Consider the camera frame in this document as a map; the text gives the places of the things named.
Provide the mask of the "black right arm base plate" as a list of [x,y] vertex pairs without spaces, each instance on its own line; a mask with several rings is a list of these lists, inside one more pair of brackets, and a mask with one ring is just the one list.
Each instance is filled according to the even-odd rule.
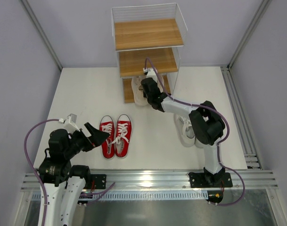
[[189,183],[191,188],[231,188],[233,182],[230,173],[223,173],[219,176],[206,173],[189,173]]

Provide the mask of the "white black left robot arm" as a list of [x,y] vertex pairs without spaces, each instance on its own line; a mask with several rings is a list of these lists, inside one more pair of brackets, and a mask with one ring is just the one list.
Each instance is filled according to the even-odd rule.
[[81,129],[56,129],[50,133],[45,158],[38,168],[41,184],[39,225],[69,226],[82,190],[89,183],[91,173],[86,165],[72,165],[79,152],[88,152],[102,145],[109,133],[89,123],[84,125],[90,136]]

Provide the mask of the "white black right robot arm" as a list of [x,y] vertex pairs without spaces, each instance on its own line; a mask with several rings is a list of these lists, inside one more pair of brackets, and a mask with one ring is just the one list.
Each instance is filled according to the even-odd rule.
[[161,92],[152,78],[142,80],[143,96],[153,109],[164,113],[173,113],[189,121],[194,134],[194,145],[204,150],[204,181],[208,186],[219,186],[225,174],[220,165],[215,145],[223,136],[225,123],[216,111],[213,103],[204,101],[201,104],[190,104],[173,99],[170,94]]

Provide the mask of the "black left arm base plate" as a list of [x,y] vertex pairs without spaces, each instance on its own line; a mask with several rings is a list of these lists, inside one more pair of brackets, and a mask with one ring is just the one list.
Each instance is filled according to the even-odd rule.
[[84,189],[87,190],[104,190],[106,188],[107,175],[106,174],[91,174],[86,180]]

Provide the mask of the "beige platform sneaker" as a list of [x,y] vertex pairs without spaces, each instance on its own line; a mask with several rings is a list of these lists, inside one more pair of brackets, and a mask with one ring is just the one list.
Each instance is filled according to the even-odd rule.
[[145,79],[145,76],[134,76],[131,79],[131,88],[133,91],[134,102],[138,106],[148,105],[148,101],[144,97],[143,87],[141,85],[143,79]]
[[164,78],[163,78],[163,75],[161,75],[161,74],[158,74],[157,76],[156,76],[156,84],[157,84],[157,87],[158,87],[158,89],[159,89],[159,91],[161,92],[161,93],[163,93],[163,91],[164,91]]

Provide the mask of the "white grey sneaker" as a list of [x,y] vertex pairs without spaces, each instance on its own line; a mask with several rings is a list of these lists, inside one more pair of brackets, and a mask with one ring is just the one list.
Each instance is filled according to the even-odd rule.
[[178,138],[184,147],[192,147],[195,144],[195,134],[190,120],[180,115],[173,115]]
[[195,146],[200,149],[204,148],[204,144],[201,143],[197,138],[195,138]]

